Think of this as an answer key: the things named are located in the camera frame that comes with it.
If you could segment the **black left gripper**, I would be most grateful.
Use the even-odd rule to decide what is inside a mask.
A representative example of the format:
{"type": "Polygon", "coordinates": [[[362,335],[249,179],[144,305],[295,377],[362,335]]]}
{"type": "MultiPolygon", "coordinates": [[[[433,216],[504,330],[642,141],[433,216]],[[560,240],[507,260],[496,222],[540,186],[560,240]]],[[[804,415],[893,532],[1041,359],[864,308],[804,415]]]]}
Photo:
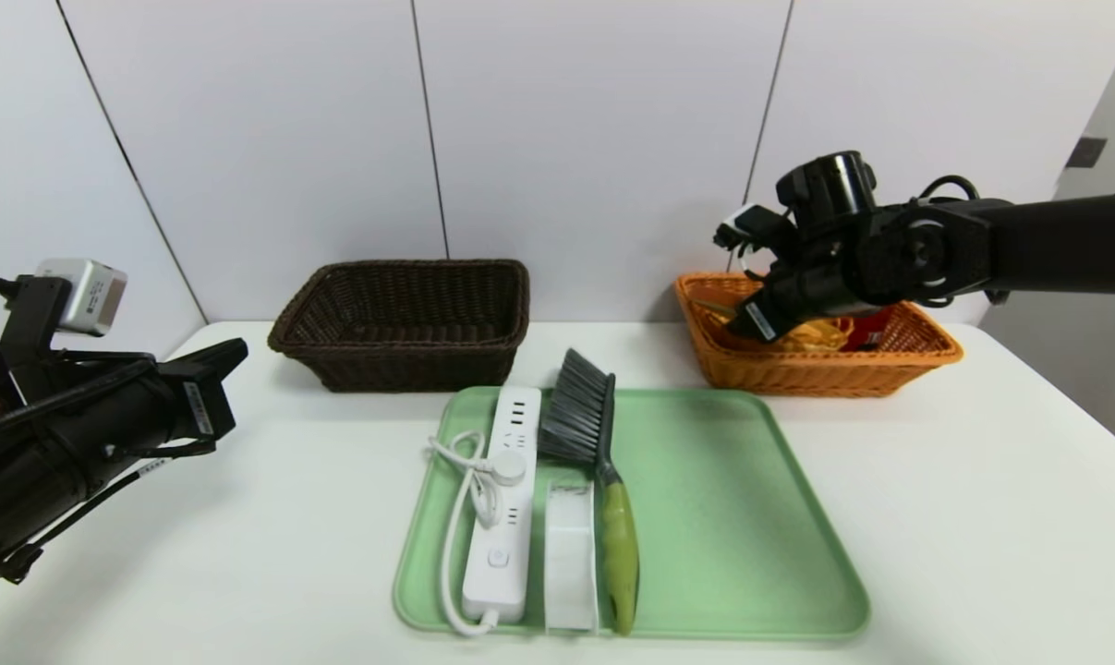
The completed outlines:
{"type": "Polygon", "coordinates": [[[224,379],[248,357],[243,338],[169,359],[115,392],[108,459],[202,457],[236,426],[224,379]]]}

